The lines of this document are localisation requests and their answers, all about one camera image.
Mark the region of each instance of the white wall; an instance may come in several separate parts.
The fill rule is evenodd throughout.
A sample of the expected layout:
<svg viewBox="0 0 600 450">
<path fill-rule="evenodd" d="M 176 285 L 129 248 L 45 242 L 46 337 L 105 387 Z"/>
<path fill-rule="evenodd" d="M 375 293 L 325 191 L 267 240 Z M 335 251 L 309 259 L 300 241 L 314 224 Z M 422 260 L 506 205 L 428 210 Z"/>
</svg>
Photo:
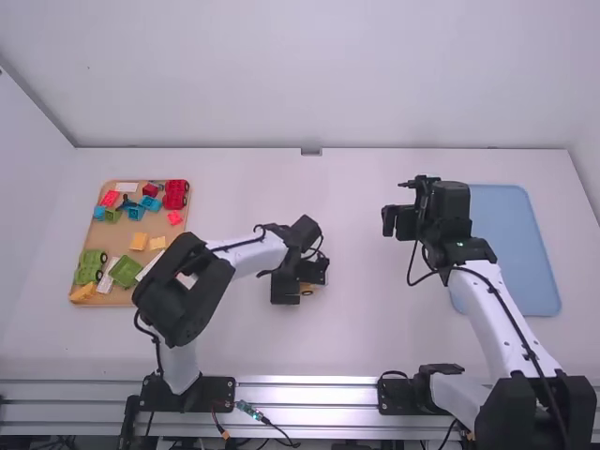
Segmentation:
<svg viewBox="0 0 600 450">
<path fill-rule="evenodd" d="M 595 198 L 599 18 L 596 0 L 4 0 L 0 54 L 84 146 L 569 147 Z"/>
<path fill-rule="evenodd" d="M 54 199 L 59 195 L 63 165 L 75 149 L 1 67 L 0 70 L 2 334 L 45 232 Z M 38 300 L 44 301 L 44 292 L 39 292 Z"/>
</svg>

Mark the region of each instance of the green toy car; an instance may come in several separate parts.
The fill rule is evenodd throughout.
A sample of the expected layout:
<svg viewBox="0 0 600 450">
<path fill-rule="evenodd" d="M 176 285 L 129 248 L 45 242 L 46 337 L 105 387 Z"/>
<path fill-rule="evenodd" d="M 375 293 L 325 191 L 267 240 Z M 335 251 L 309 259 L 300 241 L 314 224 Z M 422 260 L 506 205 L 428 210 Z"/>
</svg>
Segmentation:
<svg viewBox="0 0 600 450">
<path fill-rule="evenodd" d="M 135 276 L 142 271 L 143 267 L 137 261 L 127 255 L 123 255 L 109 272 L 114 282 L 124 289 L 129 289 L 137 280 Z"/>
<path fill-rule="evenodd" d="M 104 275 L 102 266 L 108 259 L 109 255 L 103 250 L 84 250 L 79 257 L 73 284 L 83 285 L 92 281 L 98 283 Z"/>
</svg>

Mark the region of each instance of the red toy block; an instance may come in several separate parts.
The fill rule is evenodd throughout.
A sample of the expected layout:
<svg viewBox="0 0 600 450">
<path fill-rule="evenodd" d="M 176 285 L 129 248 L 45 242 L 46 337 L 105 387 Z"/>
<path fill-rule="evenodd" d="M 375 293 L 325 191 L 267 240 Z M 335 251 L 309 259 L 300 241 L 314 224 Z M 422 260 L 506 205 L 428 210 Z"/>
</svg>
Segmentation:
<svg viewBox="0 0 600 450">
<path fill-rule="evenodd" d="M 107 208 L 114 205 L 116 199 L 119 198 L 119 193 L 116 190 L 109 190 L 106 194 L 104 194 L 104 198 L 102 202 L 100 202 L 100 206 L 106 206 Z"/>
<path fill-rule="evenodd" d="M 146 186 L 142 187 L 142 195 L 156 197 L 158 195 L 158 186 L 148 183 Z"/>
<path fill-rule="evenodd" d="M 169 218 L 169 221 L 171 222 L 171 225 L 173 225 L 173 226 L 184 221 L 181 218 L 181 216 L 179 216 L 179 213 L 177 211 L 173 211 L 172 213 L 169 213 L 167 215 L 167 218 Z"/>
</svg>

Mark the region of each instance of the white sticker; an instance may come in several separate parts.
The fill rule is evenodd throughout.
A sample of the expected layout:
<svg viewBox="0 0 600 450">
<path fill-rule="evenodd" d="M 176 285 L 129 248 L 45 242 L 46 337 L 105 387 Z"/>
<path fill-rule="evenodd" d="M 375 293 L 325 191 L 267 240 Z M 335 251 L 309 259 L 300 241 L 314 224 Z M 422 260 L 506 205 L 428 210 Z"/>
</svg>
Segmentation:
<svg viewBox="0 0 600 450">
<path fill-rule="evenodd" d="M 157 263 L 158 258 L 160 258 L 164 252 L 165 250 L 161 250 L 159 254 L 155 256 L 154 259 L 151 262 L 149 262 L 138 275 L 135 276 L 135 279 L 137 279 L 138 282 L 142 281 L 142 278 L 144 278 L 146 274 L 150 272 L 150 269 L 154 266 L 154 264 Z"/>
<path fill-rule="evenodd" d="M 135 192 L 140 183 L 117 183 L 114 190 L 119 192 Z"/>
<path fill-rule="evenodd" d="M 113 256 L 107 265 L 106 270 L 104 271 L 104 275 L 102 279 L 97 284 L 96 291 L 98 293 L 109 293 L 113 288 L 113 277 L 109 275 L 109 272 L 114 267 L 114 265 L 119 261 L 120 256 Z"/>
</svg>

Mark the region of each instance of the green toy block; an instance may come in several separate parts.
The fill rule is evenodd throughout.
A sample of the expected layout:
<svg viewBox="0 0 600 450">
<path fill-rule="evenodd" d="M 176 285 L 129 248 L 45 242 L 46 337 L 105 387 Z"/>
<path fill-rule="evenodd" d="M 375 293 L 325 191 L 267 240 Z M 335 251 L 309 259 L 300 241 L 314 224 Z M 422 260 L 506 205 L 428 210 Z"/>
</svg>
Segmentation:
<svg viewBox="0 0 600 450">
<path fill-rule="evenodd" d="M 133 286 L 137 281 L 135 276 L 142 271 L 143 267 L 137 261 L 127 255 L 123 255 L 109 272 L 114 282 L 124 289 Z"/>
<path fill-rule="evenodd" d="M 122 214 L 123 211 L 117 211 L 116 209 L 107 208 L 107 210 L 104 211 L 104 218 L 106 218 L 107 222 L 116 223 Z"/>
<path fill-rule="evenodd" d="M 73 284 L 83 285 L 90 282 L 100 282 L 104 275 L 102 265 L 108 259 L 108 255 L 103 250 L 84 250 L 79 257 Z"/>
</svg>

